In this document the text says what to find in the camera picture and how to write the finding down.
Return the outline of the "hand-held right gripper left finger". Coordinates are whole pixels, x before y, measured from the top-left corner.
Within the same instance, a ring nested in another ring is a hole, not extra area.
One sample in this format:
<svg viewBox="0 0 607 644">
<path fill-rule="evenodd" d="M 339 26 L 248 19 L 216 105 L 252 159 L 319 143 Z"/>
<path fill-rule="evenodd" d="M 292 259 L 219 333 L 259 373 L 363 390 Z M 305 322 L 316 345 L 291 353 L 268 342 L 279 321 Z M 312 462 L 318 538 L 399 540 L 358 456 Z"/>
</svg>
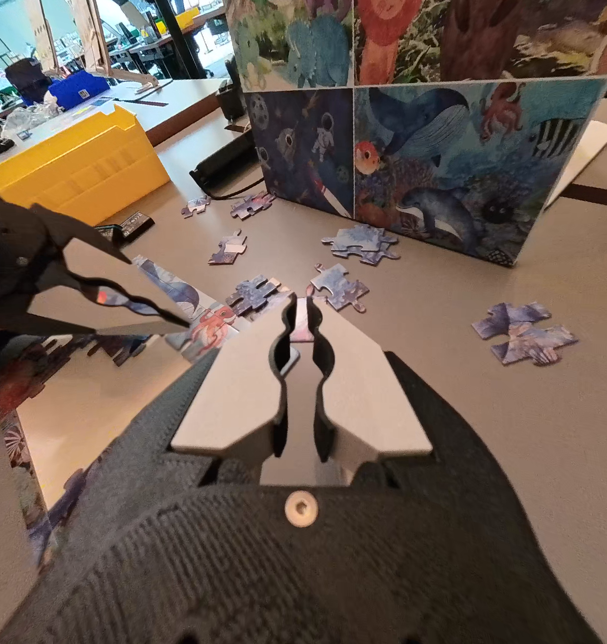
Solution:
<svg viewBox="0 0 607 644">
<path fill-rule="evenodd" d="M 218 351 L 171 440 L 177 453 L 281 457 L 288 433 L 285 373 L 296 296 L 287 296 Z"/>
</svg>

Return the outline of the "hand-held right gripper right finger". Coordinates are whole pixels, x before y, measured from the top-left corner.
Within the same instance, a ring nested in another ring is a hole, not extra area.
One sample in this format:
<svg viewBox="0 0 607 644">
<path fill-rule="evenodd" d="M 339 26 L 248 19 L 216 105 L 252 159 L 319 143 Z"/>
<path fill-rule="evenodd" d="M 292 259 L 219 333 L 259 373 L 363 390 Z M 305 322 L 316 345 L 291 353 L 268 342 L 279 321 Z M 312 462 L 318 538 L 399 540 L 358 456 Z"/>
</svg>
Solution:
<svg viewBox="0 0 607 644">
<path fill-rule="evenodd" d="M 381 346 L 323 299 L 307 299 L 315 394 L 314 441 L 322 462 L 424 457 L 428 436 Z"/>
</svg>

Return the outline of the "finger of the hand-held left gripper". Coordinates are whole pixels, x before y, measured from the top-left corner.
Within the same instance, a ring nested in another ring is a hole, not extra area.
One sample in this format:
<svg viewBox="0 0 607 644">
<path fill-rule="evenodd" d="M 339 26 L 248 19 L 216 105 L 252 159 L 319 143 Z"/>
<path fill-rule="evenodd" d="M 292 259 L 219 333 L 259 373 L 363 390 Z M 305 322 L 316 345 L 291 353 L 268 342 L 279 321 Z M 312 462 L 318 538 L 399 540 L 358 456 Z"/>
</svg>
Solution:
<svg viewBox="0 0 607 644">
<path fill-rule="evenodd" d="M 121 294 L 93 301 L 73 288 L 51 288 L 38 293 L 28 313 L 59 323 L 90 329 L 98 335 L 164 335 L 185 329 L 185 319 L 135 303 Z"/>
<path fill-rule="evenodd" d="M 134 316 L 163 319 L 168 328 L 187 328 L 189 317 L 159 286 L 132 264 L 113 246 L 108 251 L 76 237 L 63 249 L 65 265 L 79 282 L 97 288 L 105 286 L 121 294 L 129 302 L 139 304 Z"/>
</svg>

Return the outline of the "ocean jigsaw puzzle board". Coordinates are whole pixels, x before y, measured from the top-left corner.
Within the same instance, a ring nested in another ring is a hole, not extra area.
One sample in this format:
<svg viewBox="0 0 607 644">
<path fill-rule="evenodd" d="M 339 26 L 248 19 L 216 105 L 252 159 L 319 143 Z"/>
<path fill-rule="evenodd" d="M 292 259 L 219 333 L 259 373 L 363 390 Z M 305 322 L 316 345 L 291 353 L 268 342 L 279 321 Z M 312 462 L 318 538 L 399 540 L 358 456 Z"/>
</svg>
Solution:
<svg viewBox="0 0 607 644">
<path fill-rule="evenodd" d="M 221 303 L 144 256 L 132 263 L 190 322 L 198 306 Z M 237 316 L 232 327 L 245 330 L 288 293 L 265 310 Z M 37 570 L 61 547 L 104 452 L 190 365 L 159 335 L 24 336 L 7 346 L 0 358 L 0 426 Z"/>
</svg>

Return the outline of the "pink orange clownfish puzzle piece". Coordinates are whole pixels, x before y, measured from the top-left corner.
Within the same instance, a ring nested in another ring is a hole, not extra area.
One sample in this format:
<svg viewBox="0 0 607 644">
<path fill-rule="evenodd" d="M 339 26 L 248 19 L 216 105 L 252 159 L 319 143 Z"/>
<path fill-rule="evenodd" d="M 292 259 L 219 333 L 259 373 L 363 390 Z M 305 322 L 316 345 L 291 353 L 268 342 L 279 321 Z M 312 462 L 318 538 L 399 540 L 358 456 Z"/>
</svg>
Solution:
<svg viewBox="0 0 607 644">
<path fill-rule="evenodd" d="M 297 299 L 296 317 L 294 329 L 291 332 L 290 340 L 293 343 L 314 342 L 314 334 L 308 326 L 308 300 L 315 294 L 315 286 L 308 284 L 305 295 Z"/>
</svg>

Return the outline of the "large yellow storage bin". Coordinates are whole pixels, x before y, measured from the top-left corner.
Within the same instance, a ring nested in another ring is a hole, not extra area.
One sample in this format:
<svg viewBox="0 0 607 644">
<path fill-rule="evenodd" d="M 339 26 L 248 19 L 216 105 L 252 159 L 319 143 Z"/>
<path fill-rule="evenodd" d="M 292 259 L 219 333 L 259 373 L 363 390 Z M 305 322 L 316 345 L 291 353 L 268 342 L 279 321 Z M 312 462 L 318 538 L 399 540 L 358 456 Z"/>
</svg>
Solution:
<svg viewBox="0 0 607 644">
<path fill-rule="evenodd" d="M 137 116 L 98 111 L 0 161 L 0 197 L 100 224 L 170 182 Z"/>
</svg>

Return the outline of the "white patch blue puzzle piece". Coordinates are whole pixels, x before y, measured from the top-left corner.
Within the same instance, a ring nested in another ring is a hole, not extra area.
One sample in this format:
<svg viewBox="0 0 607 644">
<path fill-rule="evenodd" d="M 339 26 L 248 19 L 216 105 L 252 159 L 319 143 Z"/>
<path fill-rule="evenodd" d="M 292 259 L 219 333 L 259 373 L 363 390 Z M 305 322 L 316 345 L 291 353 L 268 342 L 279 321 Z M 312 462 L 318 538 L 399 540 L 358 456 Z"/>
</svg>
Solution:
<svg viewBox="0 0 607 644">
<path fill-rule="evenodd" d="M 219 249 L 208 260 L 208 265 L 231 265 L 236 258 L 247 250 L 247 236 L 237 229 L 233 234 L 224 236 L 219 241 Z"/>
</svg>

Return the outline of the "black charging hub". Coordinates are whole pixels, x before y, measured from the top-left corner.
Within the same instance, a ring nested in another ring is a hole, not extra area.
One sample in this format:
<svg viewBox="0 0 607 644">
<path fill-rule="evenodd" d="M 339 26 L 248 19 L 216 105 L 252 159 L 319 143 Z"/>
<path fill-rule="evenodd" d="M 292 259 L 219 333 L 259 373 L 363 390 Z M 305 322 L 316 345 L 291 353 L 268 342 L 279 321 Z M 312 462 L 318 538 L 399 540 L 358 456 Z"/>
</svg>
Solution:
<svg viewBox="0 0 607 644">
<path fill-rule="evenodd" d="M 252 130 L 248 130 L 233 141 L 203 159 L 195 169 L 189 171 L 189 176 L 202 190 L 204 195 L 212 200 L 230 200 L 256 187 L 263 179 L 251 183 L 227 195 L 215 195 L 212 190 L 235 176 L 240 170 L 258 162 L 258 155 Z"/>
</svg>

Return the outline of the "purple blue puzzle piece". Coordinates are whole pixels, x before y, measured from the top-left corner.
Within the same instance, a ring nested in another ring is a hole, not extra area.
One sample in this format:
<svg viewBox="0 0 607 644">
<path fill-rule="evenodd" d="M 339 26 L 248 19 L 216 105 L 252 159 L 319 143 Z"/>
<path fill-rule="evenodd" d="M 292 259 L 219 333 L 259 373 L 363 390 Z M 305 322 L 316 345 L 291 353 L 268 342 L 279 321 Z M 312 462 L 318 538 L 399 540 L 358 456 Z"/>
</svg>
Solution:
<svg viewBox="0 0 607 644">
<path fill-rule="evenodd" d="M 481 339 L 488 340 L 499 335 L 508 336 L 513 326 L 537 323 L 551 317 L 549 309 L 537 302 L 517 307 L 511 303 L 499 303 L 487 311 L 487 317 L 471 326 Z"/>
</svg>

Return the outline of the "pile of loose puzzle pieces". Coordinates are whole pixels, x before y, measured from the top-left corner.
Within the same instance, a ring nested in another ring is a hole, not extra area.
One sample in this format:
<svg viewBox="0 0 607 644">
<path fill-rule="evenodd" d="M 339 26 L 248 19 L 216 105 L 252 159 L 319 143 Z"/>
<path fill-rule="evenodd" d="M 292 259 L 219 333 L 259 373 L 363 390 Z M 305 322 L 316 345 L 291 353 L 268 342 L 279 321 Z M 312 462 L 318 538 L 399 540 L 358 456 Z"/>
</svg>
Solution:
<svg viewBox="0 0 607 644">
<path fill-rule="evenodd" d="M 362 264 L 371 267 L 378 266 L 384 258 L 398 259 L 399 255 L 390 249 L 397 242 L 397 237 L 386 234 L 384 229 L 365 223 L 340 229 L 334 237 L 322 239 L 322 244 L 330 247 L 334 257 L 347 259 L 350 256 L 356 256 Z M 349 280 L 347 268 L 340 263 L 331 267 L 317 263 L 314 268 L 316 275 L 309 282 L 312 294 L 324 296 L 335 311 L 341 311 L 347 307 L 353 308 L 360 314 L 366 311 L 360 298 L 367 294 L 369 289 L 358 279 Z M 275 299 L 278 294 L 286 293 L 287 290 L 277 280 L 257 276 L 238 284 L 235 291 L 226 298 L 226 304 L 235 315 L 246 316 L 250 312 L 265 310 L 269 300 Z"/>
</svg>

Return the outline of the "dark bag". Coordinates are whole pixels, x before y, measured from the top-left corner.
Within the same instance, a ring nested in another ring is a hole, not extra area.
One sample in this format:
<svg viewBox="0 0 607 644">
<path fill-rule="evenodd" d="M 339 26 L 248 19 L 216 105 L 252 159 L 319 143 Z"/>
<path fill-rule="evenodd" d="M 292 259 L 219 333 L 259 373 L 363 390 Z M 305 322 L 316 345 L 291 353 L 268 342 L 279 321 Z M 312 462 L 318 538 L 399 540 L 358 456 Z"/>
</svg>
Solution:
<svg viewBox="0 0 607 644">
<path fill-rule="evenodd" d="M 43 73 L 40 62 L 33 58 L 23 58 L 5 68 L 5 76 L 16 88 L 26 106 L 42 104 L 52 80 Z"/>
</svg>

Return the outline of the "blue storage bin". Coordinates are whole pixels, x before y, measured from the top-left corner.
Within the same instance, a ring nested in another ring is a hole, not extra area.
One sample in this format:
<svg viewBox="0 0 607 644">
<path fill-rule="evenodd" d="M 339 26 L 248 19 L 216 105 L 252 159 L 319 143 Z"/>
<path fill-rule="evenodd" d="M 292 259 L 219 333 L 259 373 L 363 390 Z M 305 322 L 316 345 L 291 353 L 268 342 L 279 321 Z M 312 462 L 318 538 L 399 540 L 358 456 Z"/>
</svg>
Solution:
<svg viewBox="0 0 607 644">
<path fill-rule="evenodd" d="M 62 80 L 53 81 L 48 92 L 55 97 L 58 107 L 67 111 L 109 89 L 110 84 L 105 78 L 82 69 Z"/>
</svg>

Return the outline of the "pink lined coral puzzle piece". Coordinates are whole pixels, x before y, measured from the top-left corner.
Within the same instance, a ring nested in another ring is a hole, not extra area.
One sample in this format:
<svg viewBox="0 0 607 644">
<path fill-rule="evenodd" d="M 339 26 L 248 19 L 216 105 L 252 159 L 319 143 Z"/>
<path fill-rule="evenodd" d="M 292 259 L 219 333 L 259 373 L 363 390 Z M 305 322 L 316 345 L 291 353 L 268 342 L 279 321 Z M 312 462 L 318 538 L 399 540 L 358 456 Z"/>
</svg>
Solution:
<svg viewBox="0 0 607 644">
<path fill-rule="evenodd" d="M 559 362 L 557 349 L 578 341 L 562 325 L 540 328 L 531 323 L 513 324 L 508 327 L 508 341 L 493 345 L 491 352 L 505 366 L 527 359 L 536 366 L 548 366 Z"/>
</svg>

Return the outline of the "cardboard panel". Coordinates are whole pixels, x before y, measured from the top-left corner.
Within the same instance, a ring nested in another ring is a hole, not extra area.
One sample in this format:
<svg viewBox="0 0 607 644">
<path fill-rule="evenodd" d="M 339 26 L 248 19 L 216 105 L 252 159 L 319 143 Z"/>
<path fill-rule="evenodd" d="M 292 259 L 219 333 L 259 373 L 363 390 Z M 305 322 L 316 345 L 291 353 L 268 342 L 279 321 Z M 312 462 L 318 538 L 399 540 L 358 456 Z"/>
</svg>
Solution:
<svg viewBox="0 0 607 644">
<path fill-rule="evenodd" d="M 33 31 L 36 54 L 42 65 L 43 73 L 49 76 L 53 75 L 58 71 L 58 59 L 42 1 L 24 1 L 23 3 Z"/>
<path fill-rule="evenodd" d="M 69 1 L 81 39 L 85 69 L 98 76 L 113 77 L 103 26 L 96 1 Z"/>
</svg>

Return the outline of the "black pole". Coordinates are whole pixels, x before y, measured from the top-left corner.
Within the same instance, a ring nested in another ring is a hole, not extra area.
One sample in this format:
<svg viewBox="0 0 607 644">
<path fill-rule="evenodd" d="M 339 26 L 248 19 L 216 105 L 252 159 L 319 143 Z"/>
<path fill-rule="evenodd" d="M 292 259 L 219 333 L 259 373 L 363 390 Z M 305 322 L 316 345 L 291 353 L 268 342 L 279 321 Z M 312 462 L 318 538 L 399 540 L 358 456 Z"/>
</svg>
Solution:
<svg viewBox="0 0 607 644">
<path fill-rule="evenodd" d="M 193 56 L 193 47 L 187 43 L 182 29 L 177 22 L 171 3 L 169 1 L 154 2 L 163 17 L 163 21 L 165 22 L 166 28 L 172 38 L 177 57 L 180 60 L 180 64 L 186 72 L 187 77 L 190 79 L 206 79 L 207 75 L 205 70 L 200 64 L 198 56 Z"/>
</svg>

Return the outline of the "illustrated puzzle box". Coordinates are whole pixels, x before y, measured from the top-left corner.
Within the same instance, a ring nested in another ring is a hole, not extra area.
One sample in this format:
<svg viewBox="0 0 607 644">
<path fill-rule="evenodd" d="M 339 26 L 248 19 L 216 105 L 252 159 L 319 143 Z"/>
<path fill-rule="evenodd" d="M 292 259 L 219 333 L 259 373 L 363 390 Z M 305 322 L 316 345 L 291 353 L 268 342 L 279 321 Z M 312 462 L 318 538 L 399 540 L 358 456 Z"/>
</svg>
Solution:
<svg viewBox="0 0 607 644">
<path fill-rule="evenodd" d="M 607 1 L 228 1 L 266 188 L 512 267 L 607 90 Z"/>
</svg>

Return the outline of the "white stand base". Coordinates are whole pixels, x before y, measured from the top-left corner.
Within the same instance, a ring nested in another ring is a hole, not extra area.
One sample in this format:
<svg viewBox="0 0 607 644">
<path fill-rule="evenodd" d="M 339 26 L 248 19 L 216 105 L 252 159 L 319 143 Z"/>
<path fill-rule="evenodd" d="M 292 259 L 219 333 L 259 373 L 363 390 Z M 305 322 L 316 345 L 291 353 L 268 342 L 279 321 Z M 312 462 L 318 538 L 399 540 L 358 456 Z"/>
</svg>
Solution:
<svg viewBox="0 0 607 644">
<path fill-rule="evenodd" d="M 565 165 L 554 189 L 547 198 L 543 206 L 544 210 L 548 209 L 561 196 L 562 192 L 572 185 L 573 181 L 606 146 L 607 124 L 598 120 L 591 120 Z"/>
</svg>

